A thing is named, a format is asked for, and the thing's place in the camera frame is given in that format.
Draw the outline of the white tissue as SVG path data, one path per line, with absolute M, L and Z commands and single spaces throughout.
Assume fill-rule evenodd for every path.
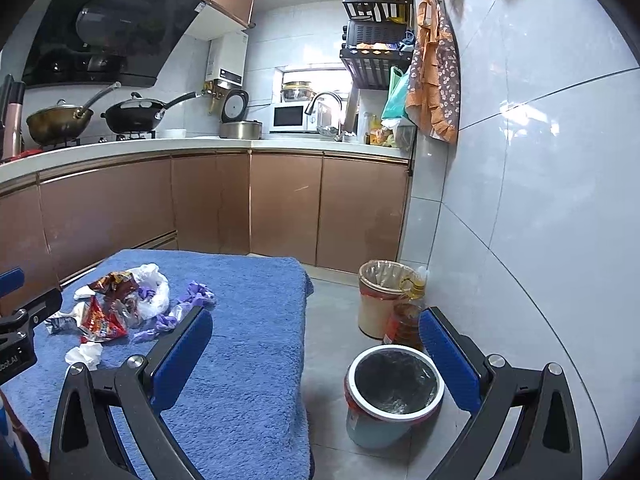
M 102 360 L 103 346 L 97 342 L 85 342 L 66 352 L 65 362 L 68 365 L 85 364 L 88 370 L 97 370 Z

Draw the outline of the chrome faucet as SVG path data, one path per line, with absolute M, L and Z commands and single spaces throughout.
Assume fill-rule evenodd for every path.
M 322 102 L 324 98 L 331 98 L 337 102 L 337 106 Z M 314 95 L 307 104 L 304 113 L 311 117 L 314 116 L 314 128 L 319 136 L 331 138 L 335 142 L 344 140 L 343 123 L 341 114 L 343 110 L 343 100 L 335 92 L 323 91 Z

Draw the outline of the brown snack wrapper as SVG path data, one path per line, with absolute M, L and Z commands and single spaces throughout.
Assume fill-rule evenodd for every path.
M 125 302 L 138 289 L 138 284 L 131 272 L 116 271 L 90 283 L 89 288 L 100 296 L 102 307 L 111 308 L 118 302 Z

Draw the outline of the beige red trash bin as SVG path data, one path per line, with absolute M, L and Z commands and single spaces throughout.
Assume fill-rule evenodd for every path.
M 394 307 L 409 298 L 416 274 L 399 262 L 370 260 L 360 266 L 358 278 L 358 327 L 367 336 L 381 340 Z

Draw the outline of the orange floral apron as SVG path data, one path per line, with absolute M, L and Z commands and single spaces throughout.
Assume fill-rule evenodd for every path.
M 422 0 L 416 14 L 406 113 L 421 132 L 454 145 L 460 106 L 460 56 L 449 16 L 440 0 Z

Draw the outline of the black-lined red trash bin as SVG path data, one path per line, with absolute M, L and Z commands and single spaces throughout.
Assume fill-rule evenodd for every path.
M 425 353 L 382 344 L 360 353 L 344 378 L 346 430 L 360 448 L 388 448 L 434 415 L 445 384 Z

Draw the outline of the white plastic bag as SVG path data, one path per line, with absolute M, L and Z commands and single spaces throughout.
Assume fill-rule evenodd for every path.
M 169 283 L 155 263 L 145 263 L 128 272 L 138 285 L 138 310 L 144 320 L 164 314 L 169 308 Z

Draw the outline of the red snack wrapper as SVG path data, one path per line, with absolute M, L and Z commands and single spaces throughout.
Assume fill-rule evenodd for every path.
M 85 304 L 79 325 L 83 342 L 109 342 L 127 335 L 127 327 L 119 314 L 113 309 L 104 310 L 92 296 Z

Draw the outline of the black range hood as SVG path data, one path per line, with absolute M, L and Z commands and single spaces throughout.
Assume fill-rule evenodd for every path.
M 23 81 L 152 87 L 204 6 L 202 0 L 51 0 Z

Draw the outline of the brown kitchen cabinets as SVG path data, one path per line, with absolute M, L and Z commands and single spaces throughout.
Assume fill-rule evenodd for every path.
M 400 252 L 402 159 L 204 148 L 1 170 L 1 266 L 25 285 L 9 313 L 126 248 L 293 257 L 357 272 Z

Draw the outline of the amber oil bottle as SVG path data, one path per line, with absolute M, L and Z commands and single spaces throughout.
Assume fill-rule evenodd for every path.
M 384 344 L 401 344 L 421 351 L 423 344 L 419 334 L 419 320 L 425 309 L 425 292 L 428 271 L 419 266 L 413 274 L 401 281 L 404 296 L 394 304 L 387 320 Z

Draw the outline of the black wok with lid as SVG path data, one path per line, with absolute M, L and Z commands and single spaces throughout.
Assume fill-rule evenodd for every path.
M 111 132 L 116 134 L 152 132 L 162 122 L 171 107 L 205 95 L 205 91 L 191 91 L 164 102 L 144 98 L 138 92 L 132 92 L 129 100 L 112 105 L 101 114 L 101 117 L 106 121 Z

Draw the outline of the white microwave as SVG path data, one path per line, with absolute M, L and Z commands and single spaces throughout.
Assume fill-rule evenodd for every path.
M 276 133 L 311 133 L 317 129 L 317 115 L 306 114 L 309 101 L 274 104 L 270 131 Z

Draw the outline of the black dish rack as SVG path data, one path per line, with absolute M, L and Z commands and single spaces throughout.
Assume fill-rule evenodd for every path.
M 387 90 L 392 69 L 408 70 L 413 0 L 342 0 L 348 17 L 340 59 L 358 89 Z

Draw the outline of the rice cooker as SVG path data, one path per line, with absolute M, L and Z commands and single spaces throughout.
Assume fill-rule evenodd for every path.
M 262 123 L 246 118 L 250 96 L 245 90 L 230 90 L 220 113 L 218 136 L 221 139 L 260 140 Z

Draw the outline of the green plastic bag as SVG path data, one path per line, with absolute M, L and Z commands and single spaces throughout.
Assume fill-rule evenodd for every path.
M 409 72 L 403 73 L 398 67 L 390 69 L 390 86 L 387 101 L 382 111 L 383 120 L 402 119 L 406 117 L 406 99 L 409 89 Z

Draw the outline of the white water heater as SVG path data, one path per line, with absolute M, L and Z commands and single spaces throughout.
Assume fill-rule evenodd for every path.
M 241 88 L 243 85 L 248 35 L 228 32 L 209 44 L 205 80 L 222 88 Z

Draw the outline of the pink thermos bottle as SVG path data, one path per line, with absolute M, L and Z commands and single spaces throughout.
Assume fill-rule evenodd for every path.
M 13 81 L 9 90 L 8 106 L 6 107 L 2 160 L 14 158 L 22 152 L 22 110 L 24 94 L 24 82 Z

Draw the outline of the blue towel table cover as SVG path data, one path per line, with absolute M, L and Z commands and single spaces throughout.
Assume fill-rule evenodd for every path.
M 177 300 L 193 282 L 215 295 L 213 335 L 176 404 L 162 414 L 206 479 L 306 479 L 311 470 L 304 368 L 310 279 L 293 258 L 133 250 L 116 252 L 63 292 L 111 271 L 155 263 Z

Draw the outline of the brass wok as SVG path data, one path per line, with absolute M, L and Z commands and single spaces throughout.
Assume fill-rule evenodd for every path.
M 96 92 L 82 105 L 70 104 L 58 100 L 55 105 L 37 110 L 26 118 L 26 124 L 32 140 L 39 146 L 48 146 L 75 140 L 83 133 L 93 116 L 91 107 L 111 92 L 120 88 L 119 81 Z

